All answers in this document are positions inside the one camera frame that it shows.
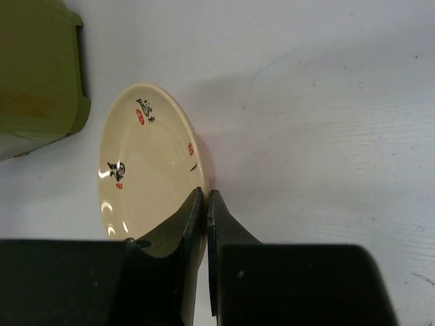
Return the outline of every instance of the plate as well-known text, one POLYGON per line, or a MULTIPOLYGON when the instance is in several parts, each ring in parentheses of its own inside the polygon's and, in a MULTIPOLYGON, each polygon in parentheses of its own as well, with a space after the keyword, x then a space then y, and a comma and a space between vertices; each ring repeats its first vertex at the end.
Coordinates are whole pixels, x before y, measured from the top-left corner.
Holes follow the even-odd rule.
POLYGON ((127 88, 107 116, 98 161, 103 223, 111 239, 139 238, 209 184, 197 135, 162 88, 127 88))

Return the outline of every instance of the red stamp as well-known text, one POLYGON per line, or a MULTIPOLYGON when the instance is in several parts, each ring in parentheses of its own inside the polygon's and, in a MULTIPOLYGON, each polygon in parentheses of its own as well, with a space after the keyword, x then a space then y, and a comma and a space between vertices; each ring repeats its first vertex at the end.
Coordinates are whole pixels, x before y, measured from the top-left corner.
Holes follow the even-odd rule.
POLYGON ((192 146, 192 143, 189 143, 189 154, 190 154, 190 156, 193 155, 193 146, 192 146))
POLYGON ((143 119, 143 115, 142 115, 141 110, 136 110, 136 114, 137 114, 137 117, 139 118, 139 122, 141 124, 144 124, 145 123, 145 119, 143 119))

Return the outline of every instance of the olive green bin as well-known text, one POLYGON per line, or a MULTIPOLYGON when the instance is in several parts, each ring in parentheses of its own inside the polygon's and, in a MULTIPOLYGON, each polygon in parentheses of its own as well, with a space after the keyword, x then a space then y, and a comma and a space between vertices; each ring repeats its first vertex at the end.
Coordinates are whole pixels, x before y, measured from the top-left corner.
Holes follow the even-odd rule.
POLYGON ((0 161, 84 127, 82 26, 61 0, 0 0, 0 161))

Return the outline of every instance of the ceramic plate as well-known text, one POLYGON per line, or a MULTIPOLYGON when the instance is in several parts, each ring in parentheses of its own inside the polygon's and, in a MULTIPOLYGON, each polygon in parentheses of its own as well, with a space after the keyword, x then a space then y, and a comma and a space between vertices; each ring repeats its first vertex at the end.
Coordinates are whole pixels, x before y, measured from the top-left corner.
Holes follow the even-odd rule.
POLYGON ((126 89, 107 116, 99 151, 103 223, 112 239, 139 238, 190 192, 209 193, 197 136, 177 101, 158 86, 126 89))

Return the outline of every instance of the white table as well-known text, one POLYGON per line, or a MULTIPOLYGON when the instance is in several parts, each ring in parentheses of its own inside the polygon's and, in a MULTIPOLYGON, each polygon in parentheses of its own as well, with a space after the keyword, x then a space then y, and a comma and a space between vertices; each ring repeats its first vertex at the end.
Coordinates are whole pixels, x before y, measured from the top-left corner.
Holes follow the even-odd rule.
MULTIPOLYGON (((123 89, 151 82, 186 110, 250 232, 363 245, 401 325, 435 324, 433 1, 66 2, 85 24, 91 114, 0 163, 0 237, 105 238, 103 123, 123 89)), ((215 325, 206 261, 197 298, 195 325, 215 325)))

